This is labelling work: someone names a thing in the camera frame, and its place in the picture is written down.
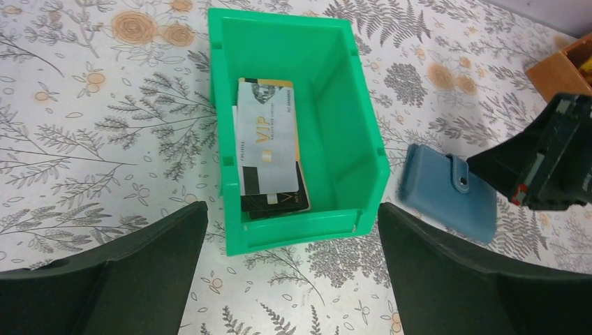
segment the white card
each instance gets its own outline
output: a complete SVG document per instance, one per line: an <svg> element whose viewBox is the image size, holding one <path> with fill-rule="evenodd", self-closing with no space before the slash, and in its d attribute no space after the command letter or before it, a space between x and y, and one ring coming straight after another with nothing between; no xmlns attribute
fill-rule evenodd
<svg viewBox="0 0 592 335"><path fill-rule="evenodd" d="M241 195L298 191L291 83L240 82L237 109L235 129Z"/></svg>

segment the gray leaf pattern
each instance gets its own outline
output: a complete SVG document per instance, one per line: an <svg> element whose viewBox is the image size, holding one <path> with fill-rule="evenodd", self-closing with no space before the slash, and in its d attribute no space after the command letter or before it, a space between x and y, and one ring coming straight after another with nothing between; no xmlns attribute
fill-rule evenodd
<svg viewBox="0 0 592 335"><path fill-rule="evenodd" d="M376 225L226 257L213 7L351 23L390 164L383 201L397 204L408 145L468 157L512 137L545 106L524 67L573 41L482 0L0 0L0 271L206 201L179 334L402 335ZM587 207L539 213L500 198L483 247L592 273L590 220Z"/></svg>

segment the wooden box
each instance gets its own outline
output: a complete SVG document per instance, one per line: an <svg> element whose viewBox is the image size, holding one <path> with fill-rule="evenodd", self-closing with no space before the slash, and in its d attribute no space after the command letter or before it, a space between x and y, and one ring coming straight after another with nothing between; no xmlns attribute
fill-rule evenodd
<svg viewBox="0 0 592 335"><path fill-rule="evenodd" d="M526 71L545 101L560 92L592 96L592 87L578 68L592 56L592 33L555 52Z"/></svg>

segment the black plastic part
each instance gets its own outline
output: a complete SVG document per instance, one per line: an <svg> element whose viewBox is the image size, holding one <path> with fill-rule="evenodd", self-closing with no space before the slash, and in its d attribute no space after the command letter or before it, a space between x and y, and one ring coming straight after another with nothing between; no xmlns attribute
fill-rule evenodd
<svg viewBox="0 0 592 335"><path fill-rule="evenodd" d="M194 202L36 270L0 273L0 334L177 334L207 229Z"/></svg>
<svg viewBox="0 0 592 335"><path fill-rule="evenodd" d="M390 203L378 229L405 335L590 334L590 275L493 253Z"/></svg>
<svg viewBox="0 0 592 335"><path fill-rule="evenodd" d="M591 167L581 166L580 161L592 142L591 113L592 97L557 94L521 133L467 159L469 169L509 201L532 210L583 206L590 195L583 197L575 189ZM583 169L577 170L577 176L574 164ZM567 174L576 178L564 179ZM524 198L517 199L519 189L526 190Z"/></svg>

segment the red component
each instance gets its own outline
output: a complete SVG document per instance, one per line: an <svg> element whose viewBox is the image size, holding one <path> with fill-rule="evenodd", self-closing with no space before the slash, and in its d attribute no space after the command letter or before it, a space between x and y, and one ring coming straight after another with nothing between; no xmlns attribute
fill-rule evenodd
<svg viewBox="0 0 592 335"><path fill-rule="evenodd" d="M512 200L511 200L512 204L515 204L515 205L518 205L518 206L521 205L522 202L520 200L518 200L518 195L519 194L522 194L522 193L524 195L526 195L526 191L527 190L528 190L528 186L526 186L524 184L518 185L518 188L516 188L516 192L512 196Z"/></svg>

